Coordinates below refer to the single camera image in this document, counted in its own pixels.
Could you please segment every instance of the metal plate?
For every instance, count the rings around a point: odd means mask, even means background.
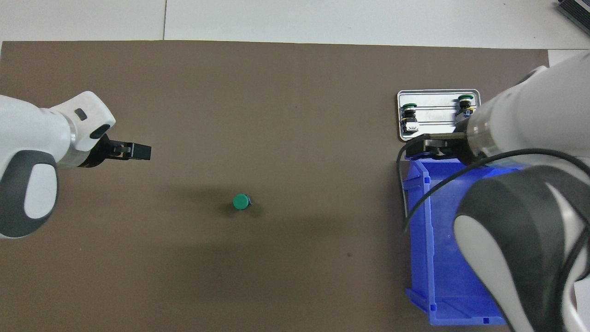
[[[473,95],[471,106],[475,109],[481,104],[480,93],[476,89],[440,90],[402,90],[398,93],[398,132],[402,141],[408,141],[422,134],[440,134],[455,130],[455,113],[459,110],[458,97]],[[414,103],[416,120],[420,124],[418,132],[405,134],[402,129],[401,106]]]

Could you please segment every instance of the blue plastic bin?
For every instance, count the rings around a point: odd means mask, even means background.
[[[431,186],[462,169],[457,160],[410,161],[404,181],[409,207]],[[509,172],[478,169],[451,181],[432,195],[410,223],[412,288],[410,301],[428,314],[431,325],[505,324],[491,295],[459,251],[453,220],[465,192],[477,180]]]

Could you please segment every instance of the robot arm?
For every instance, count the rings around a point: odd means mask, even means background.
[[[0,237],[26,236],[47,221],[57,200],[57,167],[150,159],[150,147],[109,140],[114,124],[92,92],[50,109],[0,96]]]
[[[475,183],[454,223],[462,254],[516,332],[590,332],[572,301],[573,283],[590,270],[589,105],[587,51],[536,69],[456,133],[403,149],[410,158],[444,154],[466,165],[512,154],[490,165],[523,169]],[[531,153],[540,149],[578,166]]]

